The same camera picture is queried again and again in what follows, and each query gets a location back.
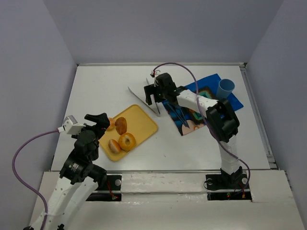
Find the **metal tongs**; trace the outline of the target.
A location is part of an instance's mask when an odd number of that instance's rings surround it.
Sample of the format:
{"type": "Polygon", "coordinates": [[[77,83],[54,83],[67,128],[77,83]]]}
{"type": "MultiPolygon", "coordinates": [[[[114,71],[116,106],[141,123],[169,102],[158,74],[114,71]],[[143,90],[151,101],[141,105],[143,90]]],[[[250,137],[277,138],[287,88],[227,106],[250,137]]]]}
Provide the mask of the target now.
{"type": "Polygon", "coordinates": [[[151,95],[150,98],[152,100],[152,104],[148,105],[146,102],[146,96],[144,92],[144,86],[152,84],[153,81],[149,78],[145,78],[144,81],[141,83],[138,83],[137,85],[128,85],[128,91],[137,98],[137,100],[142,103],[145,107],[147,107],[149,110],[151,110],[157,117],[161,116],[161,112],[158,106],[158,103],[155,101],[154,96],[151,95]]]}

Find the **brown glazed bread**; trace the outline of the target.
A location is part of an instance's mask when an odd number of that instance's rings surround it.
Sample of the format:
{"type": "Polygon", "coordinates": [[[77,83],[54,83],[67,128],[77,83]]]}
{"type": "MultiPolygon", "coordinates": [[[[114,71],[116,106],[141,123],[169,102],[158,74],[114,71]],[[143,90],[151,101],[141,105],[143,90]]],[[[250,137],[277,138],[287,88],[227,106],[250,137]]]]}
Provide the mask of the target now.
{"type": "Polygon", "coordinates": [[[194,110],[192,110],[192,109],[188,109],[188,112],[189,112],[190,115],[196,113],[196,111],[194,111],[194,110]]]}

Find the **dark brown bread roll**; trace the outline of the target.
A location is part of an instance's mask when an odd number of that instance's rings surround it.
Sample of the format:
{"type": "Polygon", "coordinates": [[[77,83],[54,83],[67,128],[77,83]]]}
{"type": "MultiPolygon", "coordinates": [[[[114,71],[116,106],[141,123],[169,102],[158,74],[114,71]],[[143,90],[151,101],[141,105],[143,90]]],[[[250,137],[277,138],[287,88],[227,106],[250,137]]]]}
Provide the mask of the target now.
{"type": "Polygon", "coordinates": [[[205,97],[207,97],[209,99],[214,99],[214,95],[212,94],[212,92],[210,90],[205,91],[205,97]]]}

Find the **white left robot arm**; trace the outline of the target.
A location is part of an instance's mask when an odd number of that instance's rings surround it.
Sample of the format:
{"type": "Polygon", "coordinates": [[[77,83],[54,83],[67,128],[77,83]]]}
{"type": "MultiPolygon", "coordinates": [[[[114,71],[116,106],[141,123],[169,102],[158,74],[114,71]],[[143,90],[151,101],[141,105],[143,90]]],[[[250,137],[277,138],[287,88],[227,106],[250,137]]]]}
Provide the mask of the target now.
{"type": "Polygon", "coordinates": [[[80,124],[67,116],[59,133],[75,139],[74,148],[65,160],[56,186],[37,220],[28,230],[67,230],[90,194],[107,179],[106,170],[94,165],[99,156],[99,139],[110,125],[106,113],[84,117],[94,124],[80,124]]]}

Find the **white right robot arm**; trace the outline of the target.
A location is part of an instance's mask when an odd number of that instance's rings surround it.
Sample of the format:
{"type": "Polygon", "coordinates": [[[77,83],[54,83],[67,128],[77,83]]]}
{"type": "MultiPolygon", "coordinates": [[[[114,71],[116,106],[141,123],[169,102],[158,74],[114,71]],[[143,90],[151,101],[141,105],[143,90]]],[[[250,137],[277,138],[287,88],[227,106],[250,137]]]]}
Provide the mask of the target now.
{"type": "Polygon", "coordinates": [[[221,156],[220,173],[206,179],[208,189],[215,191],[245,187],[242,183],[243,161],[238,157],[236,147],[239,120],[227,99],[206,98],[187,87],[176,86],[168,73],[155,77],[152,84],[144,87],[144,92],[148,105],[167,101],[174,107],[184,107],[202,116],[218,142],[221,156]]]}

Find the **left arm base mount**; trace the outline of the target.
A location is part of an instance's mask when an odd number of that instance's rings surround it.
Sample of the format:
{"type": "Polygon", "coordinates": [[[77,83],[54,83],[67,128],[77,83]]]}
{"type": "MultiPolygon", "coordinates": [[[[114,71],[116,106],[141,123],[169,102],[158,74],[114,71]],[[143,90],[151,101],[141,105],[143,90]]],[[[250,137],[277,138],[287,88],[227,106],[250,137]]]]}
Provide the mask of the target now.
{"type": "Polygon", "coordinates": [[[91,193],[86,201],[120,202],[122,200],[121,184],[121,175],[107,175],[106,182],[91,193]]]}

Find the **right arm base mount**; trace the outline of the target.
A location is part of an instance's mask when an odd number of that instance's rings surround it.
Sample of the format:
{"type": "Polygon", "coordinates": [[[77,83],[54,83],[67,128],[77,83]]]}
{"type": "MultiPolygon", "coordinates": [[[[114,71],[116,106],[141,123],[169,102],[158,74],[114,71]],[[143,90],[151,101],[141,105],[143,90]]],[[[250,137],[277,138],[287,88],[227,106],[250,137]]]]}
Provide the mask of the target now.
{"type": "Polygon", "coordinates": [[[209,201],[252,200],[247,175],[242,174],[233,184],[222,181],[220,174],[208,174],[203,183],[209,201]]]}

